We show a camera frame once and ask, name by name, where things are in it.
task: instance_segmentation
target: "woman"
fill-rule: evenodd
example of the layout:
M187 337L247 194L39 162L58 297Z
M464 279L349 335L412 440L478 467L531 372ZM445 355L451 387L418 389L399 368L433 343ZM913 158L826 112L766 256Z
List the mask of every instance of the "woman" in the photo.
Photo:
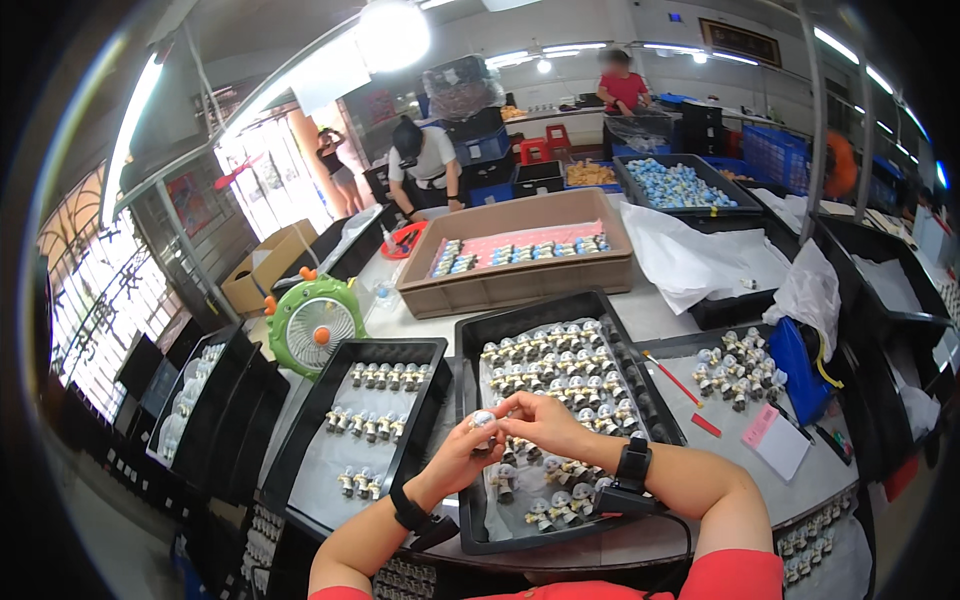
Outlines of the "woman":
M332 135L337 136L337 141L333 141ZM330 180L344 195L347 201L347 215L352 215L363 210L364 206L363 201L360 200L360 190L357 189L357 183L353 180L353 172L340 162L337 156L337 148L340 148L345 141L343 135L336 130L331 128L321 130L317 133L317 143L320 146L317 150L317 158L330 172Z
M620 452L628 442L587 431L550 396L520 392L490 412L499 420L473 430L466 420L461 422L433 460L403 486L407 497L424 511L431 511L445 497L470 485L484 467L499 462L507 435L610 473L616 472ZM496 437L493 453L487 458L472 457L472 450L491 436ZM770 517L747 471L704 450L653 443L649 447L653 458L646 489L677 515L701 520L693 566L681 600L780 598L783 561L773 553ZM309 600L371 597L369 578L409 533L395 520L394 513L388 495L333 532L320 546L310 568ZM604 582L553 584L516 597L562 600L601 594L606 600L641 597L636 590ZM657 597L667 600L672 595Z

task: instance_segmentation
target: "poster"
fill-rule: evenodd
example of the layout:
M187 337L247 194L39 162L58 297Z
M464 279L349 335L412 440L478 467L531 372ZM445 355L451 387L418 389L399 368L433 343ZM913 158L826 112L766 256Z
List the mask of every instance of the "poster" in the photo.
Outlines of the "poster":
M167 193L177 210L187 237L193 237L213 219L206 205L204 193L197 187L193 173L187 173L167 183Z

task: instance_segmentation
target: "green fan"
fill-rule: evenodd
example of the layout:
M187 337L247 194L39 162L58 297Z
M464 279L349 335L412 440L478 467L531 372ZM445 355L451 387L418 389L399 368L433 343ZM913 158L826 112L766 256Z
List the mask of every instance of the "green fan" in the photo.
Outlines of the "green fan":
M365 338L360 305L339 279L306 268L303 281L280 301L266 299L268 339L276 361L316 381L326 361L348 338Z

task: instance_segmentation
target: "red shirt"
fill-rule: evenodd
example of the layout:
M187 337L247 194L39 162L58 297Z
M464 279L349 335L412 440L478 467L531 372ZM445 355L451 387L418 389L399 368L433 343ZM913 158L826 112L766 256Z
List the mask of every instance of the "red shirt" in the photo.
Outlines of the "red shirt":
M759 550L717 550L694 561L680 590L680 600L774 600L781 598L783 561L771 552ZM602 581L551 584L516 594L485 596L483 600L640 600L642 591ZM656 593L653 600L674 600L669 592ZM308 600L370 600L356 588L339 586L316 591Z
M600 87L605 87L611 96L622 101L630 110L638 104L637 97L647 93L647 86L643 84L643 78L637 73L631 73L626 79L604 75L600 78Z

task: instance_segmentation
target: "person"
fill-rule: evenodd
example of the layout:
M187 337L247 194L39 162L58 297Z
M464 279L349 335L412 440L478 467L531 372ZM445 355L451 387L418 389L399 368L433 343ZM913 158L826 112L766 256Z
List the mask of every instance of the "person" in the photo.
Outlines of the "person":
M394 129L394 146L390 149L390 166L387 178L396 205L408 219L416 223L424 217L421 208L447 205L450 210L460 210L463 191L460 176L463 169L457 162L453 144L446 132L439 127L419 128L403 115ZM420 190L421 202L414 206L403 191L403 178L410 175Z
M469 486L484 467L500 461L505 436L533 442L545 452L596 465L616 473L620 453L628 443L592 433L551 396L519 392L487 409L496 420L471 429L467 420L456 425L427 466L403 485L413 502L429 513L445 497ZM486 458L472 456L480 443L496 437ZM652 459L645 485L675 514L700 519L693 565L681 600L780 598L783 561L773 553L770 517L750 474L730 461L704 450L650 443ZM310 568L309 600L370 598L370 577L409 533L395 519L390 496L381 498L333 532L320 546ZM639 599L641 592L604 582L566 582L516 596L488 598L602 597ZM655 598L667 600L669 593Z
M605 116L632 116L634 108L640 104L650 106L650 92L643 78L630 72L630 56L623 50L611 49L600 53L600 65L603 75L597 86L597 98L606 103ZM604 119L603 149L604 159L612 160L613 144L623 144L623 140L614 135Z
M353 179L353 172L340 161L337 156L337 149L346 141L343 134L331 128L324 128L317 133L317 158L324 164L326 170L330 173L330 181L340 190L347 201L347 215L352 215L363 210L363 201L360 199L360 190L357 189L357 182Z

